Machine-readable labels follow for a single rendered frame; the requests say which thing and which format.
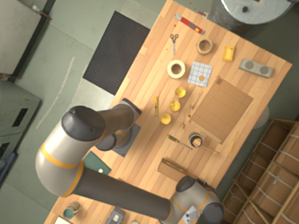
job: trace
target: wooden tabletop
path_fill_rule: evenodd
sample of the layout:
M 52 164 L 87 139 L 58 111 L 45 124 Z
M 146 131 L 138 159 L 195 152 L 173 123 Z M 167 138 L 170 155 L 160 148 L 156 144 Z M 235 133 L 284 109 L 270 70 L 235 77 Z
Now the wooden tabletop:
M 174 17 L 175 14 L 189 19 L 205 30 L 205 34 L 200 35 L 179 22 Z M 175 57 L 173 57 L 173 43 L 169 38 L 171 34 L 179 34 L 175 43 L 177 51 Z M 200 55 L 196 49 L 197 42 L 202 38 L 209 38 L 213 42 L 212 51 L 205 56 Z M 225 46 L 235 47 L 232 62 L 222 61 Z M 271 78 L 261 78 L 239 70 L 238 67 L 243 58 L 274 68 Z M 167 66 L 174 59 L 185 63 L 186 72 L 182 78 L 172 79 L 167 74 Z M 187 83 L 192 62 L 213 66 L 206 88 Z M 142 127 L 138 136 L 125 158 L 113 151 L 104 153 L 95 147 L 91 150 L 112 169 L 109 176 L 121 178 L 125 182 L 165 198 L 173 195 L 177 184 L 157 172 L 161 159 L 165 157 L 171 158 L 187 168 L 191 174 L 205 179 L 216 188 L 290 67 L 291 64 L 285 60 L 221 28 L 184 6 L 168 0 L 110 105 L 113 107 L 123 98 L 128 98 L 142 110 L 142 115 L 137 121 L 137 124 Z M 185 122 L 184 130 L 180 129 L 181 123 L 184 120 L 188 121 L 186 112 L 189 105 L 195 101 L 198 93 L 203 89 L 202 96 L 194 109 L 189 112 L 192 115 L 209 92 L 217 76 L 224 78 L 253 98 L 247 111 L 222 145 L 188 122 Z M 169 104 L 175 99 L 174 90 L 179 86 L 183 86 L 187 94 L 180 99 L 181 109 L 178 112 L 171 112 Z M 159 117 L 153 116 L 153 97 L 155 96 L 159 97 Z M 167 126 L 160 123 L 160 116 L 164 112 L 172 116 L 172 121 Z M 171 134 L 181 142 L 188 144 L 188 135 L 194 131 L 201 134 L 205 146 L 220 154 L 214 155 L 204 148 L 190 150 L 166 138 L 167 134 Z M 237 131 L 239 135 L 233 152 L 229 156 Z M 112 206 L 101 202 L 71 195 L 57 200 L 45 223 L 54 223 L 54 219 L 62 215 L 62 211 L 72 201 L 79 201 L 82 204 L 82 210 L 71 220 L 72 223 L 105 223 L 113 209 Z M 158 223 L 157 219 L 126 210 L 123 223 L 131 223 L 133 220 L 142 224 Z

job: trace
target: black mat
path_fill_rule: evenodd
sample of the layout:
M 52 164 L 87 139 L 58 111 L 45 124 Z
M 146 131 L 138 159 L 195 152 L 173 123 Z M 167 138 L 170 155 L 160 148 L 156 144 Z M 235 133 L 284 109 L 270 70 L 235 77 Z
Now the black mat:
M 115 95 L 149 32 L 115 11 L 83 78 Z

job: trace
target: green floor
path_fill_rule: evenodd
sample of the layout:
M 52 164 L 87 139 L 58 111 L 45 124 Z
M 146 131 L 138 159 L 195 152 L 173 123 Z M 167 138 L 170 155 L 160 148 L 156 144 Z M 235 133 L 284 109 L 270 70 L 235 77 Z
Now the green floor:
M 151 28 L 164 0 L 56 0 L 16 85 L 42 100 L 20 147 L 19 157 L 0 190 L 0 223 L 40 224 L 57 197 L 39 182 L 34 164 L 38 147 L 62 115 L 74 105 L 106 109 L 113 95 L 82 79 L 108 22 L 116 10 Z M 211 0 L 177 1 L 209 12 Z M 294 120 L 299 113 L 299 4 L 253 42 L 291 62 L 293 67 L 269 103 L 270 116 Z M 253 130 L 217 188 L 223 199 L 266 126 Z

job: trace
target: green mat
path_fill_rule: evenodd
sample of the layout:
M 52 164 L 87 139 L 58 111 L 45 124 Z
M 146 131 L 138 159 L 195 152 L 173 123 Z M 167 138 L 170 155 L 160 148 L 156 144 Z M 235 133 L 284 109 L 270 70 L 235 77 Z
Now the green mat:
M 84 165 L 91 170 L 96 170 L 97 172 L 102 169 L 102 174 L 110 173 L 111 169 L 93 152 L 89 152 L 84 158 Z

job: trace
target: yellow bowl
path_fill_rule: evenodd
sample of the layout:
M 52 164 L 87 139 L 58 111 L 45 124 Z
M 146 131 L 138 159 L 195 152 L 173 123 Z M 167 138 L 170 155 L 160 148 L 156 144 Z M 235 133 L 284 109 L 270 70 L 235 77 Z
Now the yellow bowl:
M 183 98 L 185 97 L 185 88 L 180 86 L 175 90 L 174 93 L 177 98 Z
M 171 115 L 167 114 L 167 113 L 164 113 L 161 116 L 161 123 L 165 124 L 165 125 L 168 125 L 170 122 L 171 122 Z
M 170 103 L 170 109 L 173 111 L 173 112 L 177 112 L 179 111 L 181 108 L 181 103 L 178 101 L 178 100 L 173 100 L 171 103 Z

